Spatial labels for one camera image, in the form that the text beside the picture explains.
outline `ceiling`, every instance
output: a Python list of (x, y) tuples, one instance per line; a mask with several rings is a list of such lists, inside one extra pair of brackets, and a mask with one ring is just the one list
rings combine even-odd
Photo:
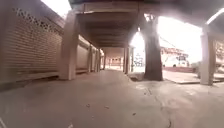
[[(112, 0), (69, 0), (71, 5), (85, 2), (111, 2)], [(173, 5), (182, 13), (197, 17), (205, 23), (220, 8), (224, 0), (122, 0), (150, 3), (152, 5)], [(136, 13), (98, 12), (81, 14), (80, 23), (88, 32), (91, 40), (99, 47), (125, 47), (130, 41), (130, 33), (137, 19)], [(210, 25), (224, 33), (224, 16), (217, 18)]]
[(126, 12), (81, 14), (80, 23), (99, 47), (125, 47), (137, 14)]

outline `sunlight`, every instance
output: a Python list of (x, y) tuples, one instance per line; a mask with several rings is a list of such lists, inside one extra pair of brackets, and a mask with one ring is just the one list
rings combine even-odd
[[(189, 55), (190, 62), (201, 61), (201, 34), (202, 28), (189, 23), (160, 16), (157, 26), (158, 36), (165, 39), (169, 43), (159, 38), (160, 46), (181, 49)], [(140, 32), (134, 35), (131, 46), (138, 51), (144, 51), (144, 39)]]
[(71, 10), (71, 6), (68, 0), (41, 0), (41, 1), (64, 19), (66, 18), (68, 11)]

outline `concrete floor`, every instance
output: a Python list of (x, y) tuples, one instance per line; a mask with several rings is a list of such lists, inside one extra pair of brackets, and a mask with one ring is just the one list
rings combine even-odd
[[(200, 84), (196, 73), (172, 72), (163, 70), (163, 78), (178, 84)], [(213, 82), (223, 82), (224, 74), (214, 74)]]
[(0, 94), (0, 128), (223, 128), (224, 84), (132, 82), (101, 71)]

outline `covered walkway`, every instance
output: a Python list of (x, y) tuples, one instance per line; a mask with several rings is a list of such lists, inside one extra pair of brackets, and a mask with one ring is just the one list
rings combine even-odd
[(2, 128), (222, 128), (224, 87), (132, 82), (118, 71), (0, 94)]
[(111, 64), (110, 52), (117, 56), (118, 51), (121, 51), (119, 69), (128, 74), (134, 65), (133, 48), (129, 44), (137, 31), (145, 41), (144, 78), (162, 81), (157, 32), (160, 16), (202, 28), (200, 83), (213, 84), (214, 44), (216, 39), (223, 40), (223, 31), (221, 22), (209, 25), (206, 21), (221, 7), (219, 0), (199, 0), (197, 3), (185, 0), (69, 2), (72, 10), (65, 20), (40, 0), (1, 1), (4, 5), (0, 14), (4, 17), (4, 22), (0, 24), (1, 85), (49, 76), (73, 80), (79, 73), (97, 73), (105, 69), (108, 60)]

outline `column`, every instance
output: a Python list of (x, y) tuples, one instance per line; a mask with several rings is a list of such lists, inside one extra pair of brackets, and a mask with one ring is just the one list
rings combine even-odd
[(5, 68), (7, 61), (5, 60), (5, 55), (7, 54), (7, 47), (5, 45), (7, 44), (4, 39), (6, 38), (6, 30), (11, 27), (10, 21), (15, 21), (12, 14), (12, 4), (13, 1), (8, 0), (1, 0), (0, 1), (0, 17), (2, 17), (1, 23), (0, 23), (0, 84), (1, 82), (4, 82), (5, 80), (11, 80), (10, 78), (10, 72), (9, 69)]
[(119, 60), (120, 60), (120, 65), (119, 65), (119, 66), (120, 66), (120, 69), (121, 69), (121, 67), (122, 67), (122, 65), (121, 65), (121, 62), (122, 62), (122, 57), (120, 57), (120, 59), (119, 59)]
[(156, 26), (158, 18), (149, 16), (150, 20), (142, 21), (142, 36), (145, 40), (145, 79), (162, 81), (162, 62)]
[(131, 72), (134, 71), (134, 48), (131, 48)]
[(109, 58), (109, 68), (110, 68), (110, 61), (111, 61), (111, 59)]
[(94, 65), (94, 72), (98, 71), (98, 49), (95, 51), (95, 65)]
[(200, 64), (200, 78), (201, 84), (212, 85), (213, 75), (215, 71), (215, 44), (211, 36), (208, 36), (206, 32), (201, 36), (202, 43), (202, 61)]
[(92, 45), (89, 46), (89, 55), (88, 55), (88, 72), (90, 73), (92, 71), (92, 59), (93, 59), (93, 50)]
[(106, 52), (104, 52), (104, 58), (103, 58), (103, 70), (106, 69), (106, 60), (107, 60), (107, 56), (106, 56)]
[(125, 48), (124, 48), (124, 57), (123, 57), (123, 72), (125, 73), (126, 71), (126, 52), (125, 52)]
[(59, 78), (72, 80), (76, 76), (76, 60), (78, 47), (78, 17), (74, 10), (68, 13), (61, 44)]
[(129, 48), (125, 48), (125, 74), (129, 73), (130, 69), (130, 50)]
[(98, 72), (101, 69), (101, 53), (100, 53), (100, 49), (98, 50)]

